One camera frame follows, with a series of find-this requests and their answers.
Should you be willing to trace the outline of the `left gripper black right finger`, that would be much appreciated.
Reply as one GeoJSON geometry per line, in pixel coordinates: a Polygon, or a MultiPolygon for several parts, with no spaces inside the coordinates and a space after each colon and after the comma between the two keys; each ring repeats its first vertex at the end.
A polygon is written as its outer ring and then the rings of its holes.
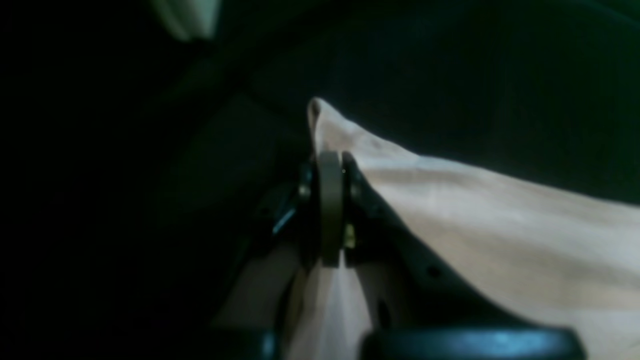
{"type": "Polygon", "coordinates": [[[356,244],[346,262],[364,273],[381,265],[397,298],[373,296],[378,328],[366,335],[361,360],[583,360],[578,335],[538,325],[483,296],[400,220],[366,180],[354,156],[342,154],[345,213],[356,244]]]}

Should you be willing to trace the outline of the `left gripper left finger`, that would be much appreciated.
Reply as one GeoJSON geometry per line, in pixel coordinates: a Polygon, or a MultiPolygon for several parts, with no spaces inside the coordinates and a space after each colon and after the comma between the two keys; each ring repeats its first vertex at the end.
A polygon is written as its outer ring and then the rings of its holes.
{"type": "Polygon", "coordinates": [[[304,231],[313,225],[315,177],[303,164],[299,180],[267,191],[240,227],[225,296],[210,323],[212,360],[286,358],[314,263],[304,231]]]}

